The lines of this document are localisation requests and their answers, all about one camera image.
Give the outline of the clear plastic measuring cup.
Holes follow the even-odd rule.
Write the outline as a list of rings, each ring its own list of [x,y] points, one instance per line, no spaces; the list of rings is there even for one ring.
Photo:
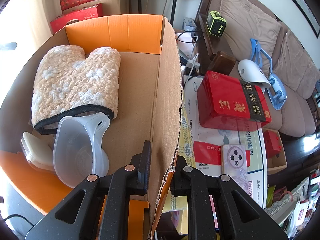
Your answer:
[[[104,113],[65,116],[59,122],[53,149],[53,165],[58,178],[75,188],[90,174],[107,175],[109,159],[102,148],[110,125]]]

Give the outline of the large cardboard box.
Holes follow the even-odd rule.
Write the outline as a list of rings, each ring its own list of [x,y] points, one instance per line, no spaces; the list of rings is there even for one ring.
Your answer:
[[[103,139],[109,172],[125,166],[151,142],[148,194],[149,236],[156,230],[178,154],[183,105],[175,31],[159,15],[128,14],[93,18],[65,26],[24,65],[1,106],[1,171],[21,196],[42,214],[51,211],[70,188],[52,173],[33,169],[20,147],[23,132],[33,132],[31,98],[40,61],[53,47],[77,45],[86,54],[112,47],[121,55],[118,115]]]

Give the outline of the cream fluffy mitten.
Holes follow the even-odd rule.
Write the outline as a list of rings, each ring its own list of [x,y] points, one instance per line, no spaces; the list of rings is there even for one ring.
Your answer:
[[[31,123],[42,135],[55,134],[65,116],[118,114],[120,53],[100,47],[89,54],[80,46],[61,45],[42,58],[34,79]]]

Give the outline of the pink patterned smartphone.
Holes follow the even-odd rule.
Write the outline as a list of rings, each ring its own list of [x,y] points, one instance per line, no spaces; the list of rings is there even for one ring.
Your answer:
[[[221,147],[221,172],[227,174],[248,192],[247,158],[244,145],[223,145]]]

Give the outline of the white fan carton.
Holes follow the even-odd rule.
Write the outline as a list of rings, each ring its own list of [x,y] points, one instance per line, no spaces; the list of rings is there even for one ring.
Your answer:
[[[267,160],[263,130],[249,132],[202,127],[197,102],[201,82],[202,78],[192,77],[184,88],[195,167],[207,176],[219,177],[223,173],[231,176],[265,208]]]

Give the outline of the red tin box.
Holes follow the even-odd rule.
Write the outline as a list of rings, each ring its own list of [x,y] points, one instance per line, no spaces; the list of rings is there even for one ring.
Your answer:
[[[197,103],[204,128],[254,132],[272,121],[260,87],[213,71],[197,89]]]

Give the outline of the small red box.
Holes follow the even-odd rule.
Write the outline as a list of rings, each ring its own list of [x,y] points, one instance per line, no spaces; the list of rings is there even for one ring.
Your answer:
[[[278,135],[278,132],[269,129],[264,130],[263,135],[267,159],[273,158],[282,150],[280,136]]]

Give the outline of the white soap box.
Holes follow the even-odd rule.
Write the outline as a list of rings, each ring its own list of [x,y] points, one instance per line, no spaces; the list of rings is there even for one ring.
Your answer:
[[[29,132],[23,132],[20,145],[27,162],[33,169],[55,173],[53,151],[44,141]]]

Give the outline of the white power strip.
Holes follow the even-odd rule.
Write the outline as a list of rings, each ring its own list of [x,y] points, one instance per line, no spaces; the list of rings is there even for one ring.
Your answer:
[[[200,68],[200,64],[197,61],[189,59],[185,65],[185,69],[198,71]]]

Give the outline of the white curved plastic device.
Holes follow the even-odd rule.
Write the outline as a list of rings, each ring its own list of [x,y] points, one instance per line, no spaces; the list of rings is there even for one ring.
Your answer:
[[[257,83],[264,88],[271,87],[271,84],[269,83],[264,72],[255,62],[251,60],[241,60],[238,64],[238,72],[241,78],[246,82]]]

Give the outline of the green black cube device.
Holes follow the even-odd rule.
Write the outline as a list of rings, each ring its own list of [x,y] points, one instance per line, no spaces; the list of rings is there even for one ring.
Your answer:
[[[221,37],[227,27],[227,22],[218,11],[213,10],[208,13],[206,25],[210,35]]]

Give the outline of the red Ferrero gift box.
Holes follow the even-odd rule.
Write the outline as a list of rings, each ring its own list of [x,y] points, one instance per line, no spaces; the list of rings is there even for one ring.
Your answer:
[[[81,10],[76,10],[60,16],[50,22],[51,29],[53,33],[58,32],[60,29],[64,28],[68,24],[72,24],[79,21],[89,20],[92,18],[97,18],[103,15],[102,4],[97,4],[91,7],[87,7]]]

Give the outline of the brown sofa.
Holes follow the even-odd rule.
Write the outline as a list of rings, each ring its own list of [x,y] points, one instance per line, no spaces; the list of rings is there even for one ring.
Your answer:
[[[319,80],[319,70],[294,33],[258,0],[202,0],[197,22],[206,22],[213,10],[227,22],[222,39],[229,46],[227,55],[236,60],[228,74],[241,77],[238,65],[241,60],[251,59],[251,40],[258,40],[266,51],[258,54],[263,61],[262,71],[265,76],[279,77],[286,90],[287,99],[281,109],[275,109],[268,93],[264,93],[272,119],[266,127],[297,138],[313,134],[316,120],[308,100]]]

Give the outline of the blue plastic frame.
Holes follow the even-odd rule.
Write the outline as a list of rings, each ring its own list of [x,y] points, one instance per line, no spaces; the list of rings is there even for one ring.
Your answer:
[[[269,74],[268,74],[267,80],[270,83],[271,88],[274,91],[274,94],[272,94],[270,88],[267,89],[267,93],[274,109],[281,110],[281,108],[283,107],[284,103],[287,100],[287,93],[280,78],[277,77],[276,74],[273,74],[272,72],[273,71],[272,57],[270,57],[270,55],[268,55],[268,53],[263,50],[258,40],[251,38],[250,41],[252,46],[251,60],[255,62],[255,64],[260,68],[263,67],[262,55],[264,55],[269,61]]]

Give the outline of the framed wall picture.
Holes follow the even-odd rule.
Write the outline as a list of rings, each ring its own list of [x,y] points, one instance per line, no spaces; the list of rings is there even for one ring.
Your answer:
[[[310,24],[311,29],[313,30],[316,37],[319,37],[319,20],[311,7],[309,6],[307,0],[292,0],[295,5],[299,8],[301,13],[304,15],[308,23]]]

